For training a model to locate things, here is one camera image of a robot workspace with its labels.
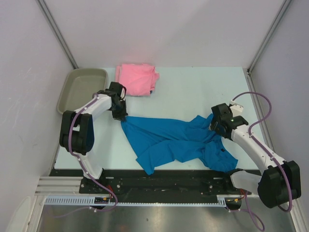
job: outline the white table surface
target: white table surface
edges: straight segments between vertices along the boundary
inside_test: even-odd
[[[108,80],[114,80],[115,69],[105,69]],[[239,93],[248,91],[241,67],[181,67],[160,68],[160,79],[155,91],[148,97],[126,96],[130,116],[173,118],[190,121],[197,115],[207,117],[211,107],[229,101]],[[250,123],[257,120],[250,95],[237,100],[244,106],[243,117]],[[136,155],[131,148],[120,122],[113,120],[110,111],[104,112],[95,122],[94,152],[104,169],[140,170]],[[259,125],[253,131],[263,140]],[[237,168],[257,169],[255,163],[236,143],[223,138],[225,148],[237,158]],[[77,160],[60,147],[56,169],[80,169]],[[155,168],[156,170],[207,170],[199,159],[185,163],[174,161]]]

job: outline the blue cloth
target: blue cloth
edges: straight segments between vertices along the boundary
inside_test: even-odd
[[[223,147],[221,136],[208,129],[211,120],[212,115],[197,116],[190,122],[127,116],[121,126],[137,155],[136,161],[148,175],[157,166],[196,158],[212,170],[231,171],[238,160]]]

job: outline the plastic tray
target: plastic tray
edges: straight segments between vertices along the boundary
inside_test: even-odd
[[[107,72],[104,69],[75,69],[70,72],[62,88],[57,110],[63,114],[74,111],[92,99],[92,94],[105,89]]]

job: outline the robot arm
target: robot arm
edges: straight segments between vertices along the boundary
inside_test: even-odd
[[[84,176],[89,178],[88,174],[99,179],[102,173],[102,167],[96,161],[93,151],[94,128],[93,121],[96,120],[104,111],[110,110],[116,120],[124,121],[126,119],[126,88],[117,82],[111,82],[106,90],[100,90],[95,94],[95,98],[89,103],[75,111],[65,111],[62,116],[60,145],[69,152],[69,132],[76,113],[84,108],[84,111],[77,117],[73,130],[71,146],[73,152],[79,155],[79,158],[87,170]]]
[[[211,108],[213,119],[210,130],[240,145],[262,174],[261,177],[243,170],[232,171],[233,185],[257,193],[269,208],[286,203],[289,201],[288,189],[277,165],[279,164],[287,175],[292,199],[299,198],[301,196],[299,166],[294,161],[285,161],[258,138],[253,139],[254,133],[250,134],[248,122],[240,116],[242,109],[242,106],[233,101],[229,106],[224,103]]]

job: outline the folded pink towel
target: folded pink towel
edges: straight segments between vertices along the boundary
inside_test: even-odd
[[[155,66],[148,64],[122,64],[115,73],[115,81],[125,86],[126,94],[131,96],[149,96],[159,77]]]

